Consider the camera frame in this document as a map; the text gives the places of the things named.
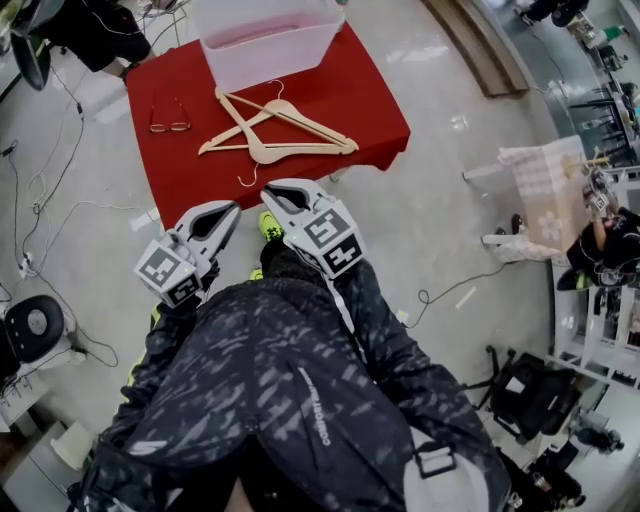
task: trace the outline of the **eyeglasses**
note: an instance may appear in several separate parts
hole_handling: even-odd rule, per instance
[[[184,109],[184,106],[182,105],[182,103],[180,103],[178,101],[178,98],[174,99],[176,100],[176,103],[180,106],[180,108],[182,109],[182,113],[184,114],[184,118],[185,121],[183,122],[179,122],[179,123],[171,123],[169,126],[165,125],[165,124],[153,124],[153,114],[156,110],[156,99],[155,99],[155,93],[153,95],[153,103],[151,105],[151,118],[149,119],[149,131],[151,133],[162,133],[162,132],[184,132],[186,130],[188,130],[189,128],[191,128],[191,121],[189,120],[189,116],[187,115],[187,111]]]

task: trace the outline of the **neon yellow shoe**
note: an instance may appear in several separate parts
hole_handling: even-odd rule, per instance
[[[249,281],[260,281],[260,279],[264,279],[264,275],[262,274],[262,269],[257,268],[253,272],[251,272]]]
[[[267,242],[284,236],[282,226],[278,224],[278,221],[271,212],[263,212],[260,214],[258,227],[260,228],[260,233],[267,239]]]

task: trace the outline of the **white plastic bin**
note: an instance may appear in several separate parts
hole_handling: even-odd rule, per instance
[[[344,21],[335,0],[197,0],[193,10],[225,92],[318,66]]]

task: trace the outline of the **patterned jacket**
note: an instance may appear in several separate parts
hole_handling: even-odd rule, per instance
[[[326,510],[404,511],[419,432],[479,475],[452,484],[454,494],[473,487],[479,500],[457,510],[501,511],[508,476],[460,385],[407,335],[367,262],[335,286],[366,366],[333,296],[310,282],[267,278],[197,310],[160,306],[85,476],[81,510],[165,511],[194,471],[254,435]]]

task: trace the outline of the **red tablecloth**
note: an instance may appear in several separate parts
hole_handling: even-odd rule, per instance
[[[351,165],[373,165],[387,170],[407,147],[409,127],[382,76],[351,27],[345,25],[334,39],[322,64],[315,69],[283,77],[282,99],[306,117],[355,140],[360,150],[345,156],[295,155],[269,166],[258,166],[258,182],[245,188],[238,182],[253,180],[255,162],[247,150],[220,151],[198,156],[200,146],[235,126],[214,95],[215,83],[198,41],[145,63],[127,79],[129,101],[138,146],[160,216],[172,226],[197,204],[232,199],[243,208],[260,202],[264,184],[279,178],[319,179]],[[280,84],[260,84],[237,94],[261,105],[276,99]],[[154,123],[184,120],[178,103],[192,123],[185,132],[151,133]],[[258,110],[231,100],[245,119]],[[269,119],[254,128],[264,143],[325,142]],[[224,145],[246,144],[243,134]]]

